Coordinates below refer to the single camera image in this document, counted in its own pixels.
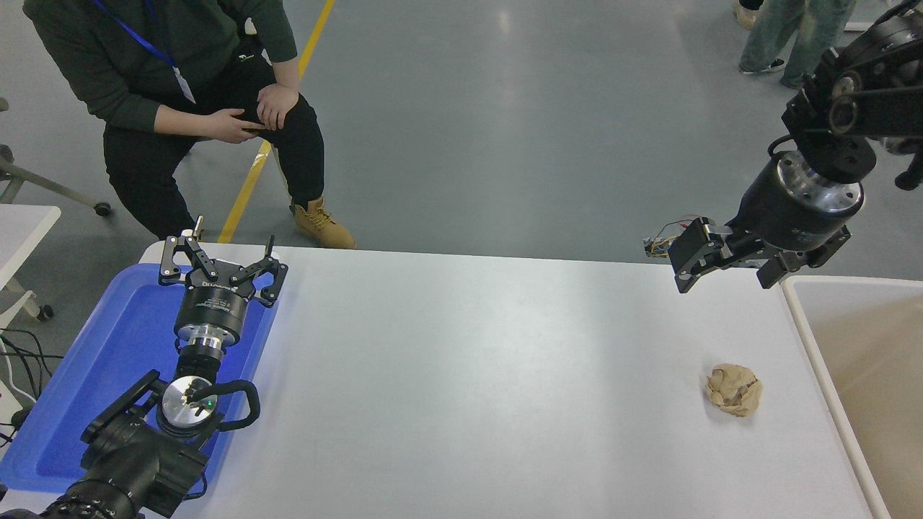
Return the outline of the person's left hand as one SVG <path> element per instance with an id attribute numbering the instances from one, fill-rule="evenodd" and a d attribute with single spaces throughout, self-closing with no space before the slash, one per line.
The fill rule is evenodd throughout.
<path id="1" fill-rule="evenodd" d="M 268 130 L 281 130 L 286 116 L 296 106 L 300 93 L 296 86 L 270 84 L 257 93 L 256 114 L 260 124 Z"/>

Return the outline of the person's right hand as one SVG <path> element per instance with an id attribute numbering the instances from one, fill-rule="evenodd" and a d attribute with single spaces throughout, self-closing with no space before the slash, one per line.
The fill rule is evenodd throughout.
<path id="1" fill-rule="evenodd" d="M 202 136 L 225 143 L 240 144 L 256 138 L 260 131 L 267 130 L 267 127 L 260 123 L 244 120 L 241 118 L 243 114 L 243 109 L 222 109 L 206 115 Z"/>

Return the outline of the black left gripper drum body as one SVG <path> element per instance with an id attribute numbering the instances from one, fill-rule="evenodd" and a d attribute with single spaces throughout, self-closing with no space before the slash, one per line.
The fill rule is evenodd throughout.
<path id="1" fill-rule="evenodd" d="M 182 341 L 191 341 L 204 329 L 222 341 L 240 340 L 247 306 L 256 293 L 251 280 L 235 286 L 228 275 L 208 280 L 204 270 L 189 270 L 185 286 L 175 321 L 175 334 Z"/>

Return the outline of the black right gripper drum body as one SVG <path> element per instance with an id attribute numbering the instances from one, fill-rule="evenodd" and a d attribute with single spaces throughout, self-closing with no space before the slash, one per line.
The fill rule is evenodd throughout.
<path id="1" fill-rule="evenodd" d="M 745 191 L 728 225 L 787 251 L 810 251 L 853 217 L 853 185 L 807 164 L 769 164 Z"/>

